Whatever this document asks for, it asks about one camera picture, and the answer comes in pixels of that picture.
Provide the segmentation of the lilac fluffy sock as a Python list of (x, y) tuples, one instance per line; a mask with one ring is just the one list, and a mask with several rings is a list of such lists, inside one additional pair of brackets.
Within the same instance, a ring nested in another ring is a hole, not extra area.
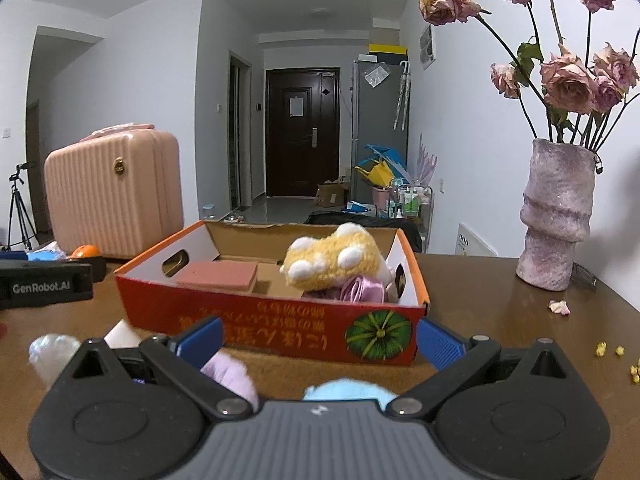
[(235, 359), (227, 352), (218, 351), (201, 368), (201, 372), (218, 382), (219, 385), (247, 400), (254, 412), (259, 410), (257, 390), (242, 361)]

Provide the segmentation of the white translucent plastic bag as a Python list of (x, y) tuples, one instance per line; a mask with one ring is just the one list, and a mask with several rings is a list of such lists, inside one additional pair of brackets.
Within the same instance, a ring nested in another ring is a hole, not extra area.
[(79, 340), (73, 336), (43, 335), (29, 345), (28, 360), (43, 385), (50, 388), (79, 347)]

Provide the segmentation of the light blue plush toy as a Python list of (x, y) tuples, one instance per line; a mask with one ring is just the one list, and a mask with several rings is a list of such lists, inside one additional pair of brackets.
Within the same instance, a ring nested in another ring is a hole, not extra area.
[(340, 378), (318, 386), (308, 387), (303, 395), (303, 400), (309, 402), (377, 400), (381, 410), (384, 411), (387, 404), (397, 397), (397, 393), (372, 384), (372, 382)]

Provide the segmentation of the blue tissue pack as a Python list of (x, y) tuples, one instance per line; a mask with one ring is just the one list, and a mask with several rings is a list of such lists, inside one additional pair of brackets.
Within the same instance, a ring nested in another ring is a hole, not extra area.
[(65, 260), (67, 258), (66, 252), (63, 252), (58, 243), (55, 240), (43, 245), (36, 250), (27, 252), (27, 258), (29, 261), (58, 261)]

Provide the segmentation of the orange fruit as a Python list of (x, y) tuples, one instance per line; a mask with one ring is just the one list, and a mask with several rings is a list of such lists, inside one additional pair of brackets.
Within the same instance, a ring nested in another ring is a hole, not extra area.
[(81, 245), (77, 247), (70, 255), (71, 259), (81, 258), (98, 258), (101, 257), (101, 251), (94, 245)]

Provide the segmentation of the red cardboard box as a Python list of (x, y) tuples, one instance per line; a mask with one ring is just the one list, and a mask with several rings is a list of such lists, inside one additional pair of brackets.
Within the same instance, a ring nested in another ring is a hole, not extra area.
[[(305, 298), (279, 268), (301, 236), (322, 237), (332, 226), (199, 221), (116, 270), (128, 320), (137, 328), (177, 335), (206, 316), (224, 324), (228, 347), (290, 358), (408, 366), (416, 356), (416, 328), (430, 296), (416, 255), (401, 230), (371, 234), (395, 273), (396, 304), (354, 304)], [(182, 286), (178, 274), (199, 262), (242, 261), (257, 266), (249, 292)]]

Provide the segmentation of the pink satin scrunchie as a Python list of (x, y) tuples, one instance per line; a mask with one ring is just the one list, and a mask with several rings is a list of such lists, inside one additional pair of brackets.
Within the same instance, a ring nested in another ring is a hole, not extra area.
[(343, 285), (317, 292), (317, 296), (321, 299), (352, 304), (384, 304), (385, 295), (385, 286), (381, 281), (364, 275), (356, 275)]

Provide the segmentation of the black cloth on chair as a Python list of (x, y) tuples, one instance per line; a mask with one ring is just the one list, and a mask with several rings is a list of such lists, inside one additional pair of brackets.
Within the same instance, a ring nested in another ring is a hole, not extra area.
[(305, 224), (311, 226), (339, 226), (352, 222), (371, 229), (395, 229), (405, 233), (414, 252), (424, 254), (425, 247), (419, 227), (408, 219), (384, 219), (367, 216), (366, 214), (352, 214), (351, 212), (315, 210), (308, 214)]

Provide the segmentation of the pink ribbed suitcase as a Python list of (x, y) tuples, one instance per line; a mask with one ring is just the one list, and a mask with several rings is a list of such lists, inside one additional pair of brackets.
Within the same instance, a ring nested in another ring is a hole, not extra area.
[(51, 152), (44, 184), (54, 239), (131, 259), (183, 229), (179, 144), (152, 124), (116, 125)]

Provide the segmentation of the yellow plush paw toy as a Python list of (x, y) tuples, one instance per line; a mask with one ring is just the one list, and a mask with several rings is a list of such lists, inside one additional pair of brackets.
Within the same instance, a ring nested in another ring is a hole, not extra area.
[(394, 278), (374, 237), (347, 222), (322, 238), (299, 237), (286, 251), (280, 273), (286, 284), (302, 292), (320, 292), (363, 276), (389, 285)]

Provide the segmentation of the purple textured vase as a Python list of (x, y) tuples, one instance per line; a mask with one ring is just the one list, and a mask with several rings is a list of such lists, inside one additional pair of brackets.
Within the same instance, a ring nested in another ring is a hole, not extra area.
[(518, 278), (550, 292), (567, 289), (575, 247), (590, 235), (595, 187), (593, 152), (574, 144), (533, 140), (520, 211), (527, 231)]

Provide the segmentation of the brown cardboard box on floor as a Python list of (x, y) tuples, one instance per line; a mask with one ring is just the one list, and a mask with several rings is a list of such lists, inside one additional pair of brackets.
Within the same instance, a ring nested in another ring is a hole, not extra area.
[(322, 208), (344, 208), (349, 199), (347, 182), (326, 182), (318, 185), (314, 203)]

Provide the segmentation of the grey refrigerator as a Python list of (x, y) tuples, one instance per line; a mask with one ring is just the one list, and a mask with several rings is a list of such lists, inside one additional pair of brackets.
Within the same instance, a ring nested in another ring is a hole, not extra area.
[(401, 129), (402, 118), (394, 128), (402, 68), (383, 64), (387, 76), (375, 87), (367, 82), (366, 73), (378, 64), (356, 61), (352, 70), (352, 199), (371, 203), (371, 185), (354, 169), (360, 162), (374, 157), (368, 145), (392, 148), (407, 167), (408, 129)]

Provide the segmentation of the yellow black box on fridge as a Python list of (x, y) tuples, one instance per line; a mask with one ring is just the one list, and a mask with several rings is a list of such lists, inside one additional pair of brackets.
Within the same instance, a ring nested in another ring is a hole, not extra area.
[(375, 55), (379, 63), (399, 65), (408, 60), (408, 49), (401, 46), (390, 46), (389, 44), (369, 44), (369, 54)]

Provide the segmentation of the white flat box by wall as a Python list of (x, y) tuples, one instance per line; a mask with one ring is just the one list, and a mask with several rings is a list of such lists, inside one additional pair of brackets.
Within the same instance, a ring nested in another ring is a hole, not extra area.
[(457, 256), (498, 256), (494, 248), (490, 247), (481, 237), (479, 237), (473, 230), (468, 228), (464, 223), (460, 223), (458, 226), (456, 248), (454, 248), (454, 253)]

